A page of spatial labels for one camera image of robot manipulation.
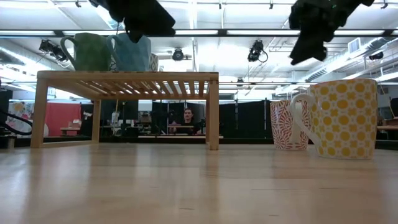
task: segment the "air vent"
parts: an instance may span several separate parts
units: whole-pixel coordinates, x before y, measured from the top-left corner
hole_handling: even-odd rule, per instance
[[[234,100],[234,93],[232,94],[219,94],[218,95],[219,100]]]
[[[357,38],[348,43],[348,52],[349,53],[354,53],[357,50],[359,50],[359,48],[361,48],[361,39],[360,38]]]

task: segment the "wooden stand leg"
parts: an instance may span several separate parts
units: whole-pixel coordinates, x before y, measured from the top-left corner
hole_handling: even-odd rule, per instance
[[[206,100],[206,144],[209,143],[210,140],[210,101],[209,99]]]
[[[101,100],[95,100],[93,111],[93,134],[91,135],[91,140],[93,141],[93,143],[98,143],[100,141],[100,119]]]
[[[219,141],[219,117],[218,117],[218,82],[210,82],[210,92],[209,92],[209,112],[210,112],[210,150],[218,150]]]
[[[47,107],[47,92],[49,85],[46,79],[37,79],[35,106],[33,115],[31,148],[40,148],[43,144],[45,109]]]

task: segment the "blue mug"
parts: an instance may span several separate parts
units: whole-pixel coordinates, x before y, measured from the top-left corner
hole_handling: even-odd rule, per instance
[[[138,43],[131,42],[126,33],[110,35],[106,45],[111,52],[117,69],[110,70],[146,72],[149,71],[150,40],[142,36]]]

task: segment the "ceiling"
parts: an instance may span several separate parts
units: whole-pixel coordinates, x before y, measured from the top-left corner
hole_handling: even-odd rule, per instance
[[[167,0],[159,1],[174,17],[175,29],[280,29],[290,14],[294,0],[273,0],[270,8],[268,1],[260,0]],[[398,0],[388,1],[389,7],[381,9],[382,1],[376,0],[371,7],[359,6],[349,17],[345,29],[395,29],[398,27]],[[109,29],[104,15],[87,1],[80,0],[82,7],[77,8],[74,0],[1,0],[0,29]],[[169,55],[174,48],[182,48],[185,54],[193,53],[193,41],[190,37],[150,38],[152,53]],[[261,38],[268,46],[267,63],[249,63],[247,56],[255,37],[196,37],[197,67],[199,72],[219,72],[225,82],[236,81],[237,77],[246,77],[251,82],[292,81],[292,72],[307,72],[322,62],[307,60],[296,66],[290,65],[289,54],[296,38]],[[330,57],[346,50],[347,43],[354,38],[335,38],[328,47]],[[41,55],[38,50],[40,38],[14,38],[13,43]],[[60,39],[49,39],[59,44]],[[71,43],[67,45],[73,52]],[[160,61],[167,70],[192,69],[190,62]],[[340,69],[347,75],[355,73],[362,62],[357,62],[351,70]]]

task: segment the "wooden shelf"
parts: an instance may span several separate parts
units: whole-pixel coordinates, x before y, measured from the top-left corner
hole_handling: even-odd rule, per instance
[[[93,135],[100,133],[101,100],[206,100],[206,142],[218,150],[218,73],[216,72],[65,72],[39,71],[32,148],[43,144],[48,87],[93,100]],[[53,144],[55,147],[65,144]]]

